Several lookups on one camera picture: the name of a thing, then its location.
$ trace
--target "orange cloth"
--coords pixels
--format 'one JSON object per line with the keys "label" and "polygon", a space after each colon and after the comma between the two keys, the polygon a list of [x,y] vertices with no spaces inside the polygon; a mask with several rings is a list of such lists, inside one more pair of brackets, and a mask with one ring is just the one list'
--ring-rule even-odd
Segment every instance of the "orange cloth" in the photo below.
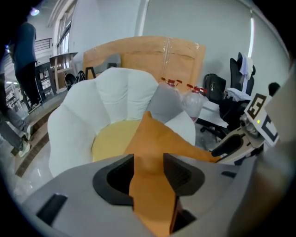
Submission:
{"label": "orange cloth", "polygon": [[163,168],[163,154],[171,153],[197,160],[215,162],[208,151],[200,150],[145,112],[125,150],[134,154],[134,176],[129,195],[134,199],[134,212],[158,237],[168,236],[175,212],[176,195]]}

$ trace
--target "white table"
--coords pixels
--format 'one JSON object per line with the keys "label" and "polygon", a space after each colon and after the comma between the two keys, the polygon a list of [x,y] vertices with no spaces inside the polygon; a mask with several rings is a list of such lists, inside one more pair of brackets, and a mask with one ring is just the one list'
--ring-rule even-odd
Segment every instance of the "white table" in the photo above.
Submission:
{"label": "white table", "polygon": [[210,101],[204,103],[198,118],[224,128],[228,126],[228,123],[224,122],[222,118],[220,118],[219,105]]}

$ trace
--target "railing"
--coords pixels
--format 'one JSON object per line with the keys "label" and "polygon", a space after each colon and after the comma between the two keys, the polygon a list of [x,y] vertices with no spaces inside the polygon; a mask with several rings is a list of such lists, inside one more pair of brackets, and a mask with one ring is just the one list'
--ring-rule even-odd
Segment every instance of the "railing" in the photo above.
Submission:
{"label": "railing", "polygon": [[[35,42],[35,48],[34,48],[36,56],[40,53],[43,53],[42,52],[43,50],[50,49],[51,48],[51,41],[52,41],[52,38],[37,40]],[[11,66],[10,64],[12,64],[12,60],[11,60],[11,57],[9,56],[9,54],[7,54],[4,57],[4,67],[6,68],[8,66]]]}

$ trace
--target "gray pillow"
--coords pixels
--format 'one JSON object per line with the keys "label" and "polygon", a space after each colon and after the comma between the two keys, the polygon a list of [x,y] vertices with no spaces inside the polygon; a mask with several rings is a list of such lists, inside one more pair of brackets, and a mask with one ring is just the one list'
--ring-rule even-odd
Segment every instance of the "gray pillow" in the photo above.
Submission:
{"label": "gray pillow", "polygon": [[152,96],[146,111],[150,111],[154,119],[162,123],[173,119],[183,112],[180,96],[169,86],[159,85]]}

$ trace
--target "shoe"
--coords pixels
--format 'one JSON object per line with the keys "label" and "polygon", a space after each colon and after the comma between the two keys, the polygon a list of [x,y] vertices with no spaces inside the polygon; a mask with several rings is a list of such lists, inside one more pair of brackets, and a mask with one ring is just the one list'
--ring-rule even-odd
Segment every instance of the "shoe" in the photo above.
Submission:
{"label": "shoe", "polygon": [[40,103],[32,105],[31,108],[29,109],[28,113],[32,113],[34,110],[36,110],[40,106],[41,106]]}
{"label": "shoe", "polygon": [[27,128],[27,132],[25,132],[25,136],[28,141],[30,140],[32,133],[33,133],[33,126],[29,124]]}
{"label": "shoe", "polygon": [[30,149],[31,149],[31,144],[23,141],[23,149],[18,152],[18,155],[20,157],[24,157],[25,154],[27,154]]}

